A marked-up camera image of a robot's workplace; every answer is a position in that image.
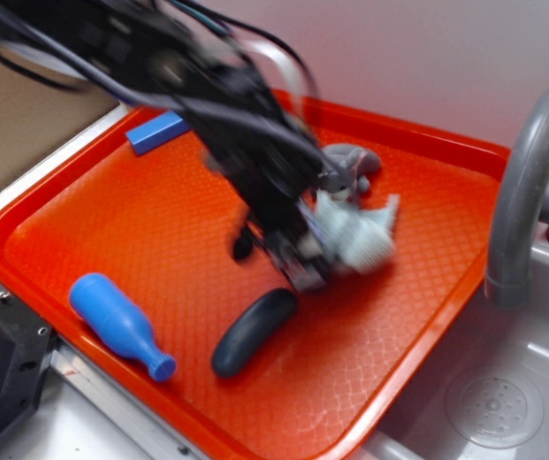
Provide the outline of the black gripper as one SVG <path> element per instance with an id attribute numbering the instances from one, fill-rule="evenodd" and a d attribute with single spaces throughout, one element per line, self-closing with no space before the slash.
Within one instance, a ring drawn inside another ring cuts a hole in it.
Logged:
<path id="1" fill-rule="evenodd" d="M 323 289 L 331 278 L 330 262 L 299 208 L 327 164 L 310 130 L 268 88 L 193 96 L 192 127 L 248 206 L 273 265 L 298 292 Z M 254 234 L 244 225 L 233 259 L 247 260 L 254 246 Z"/>

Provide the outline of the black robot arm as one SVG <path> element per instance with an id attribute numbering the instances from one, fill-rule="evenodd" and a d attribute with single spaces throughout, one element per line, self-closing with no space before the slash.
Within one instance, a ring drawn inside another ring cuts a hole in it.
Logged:
<path id="1" fill-rule="evenodd" d="M 247 206 L 235 258 L 258 246 L 295 289 L 319 289 L 332 263 L 303 195 L 325 157 L 235 38 L 219 38 L 231 62 L 140 1 L 0 1 L 0 62 L 56 89 L 91 81 L 124 103 L 177 113 Z"/>

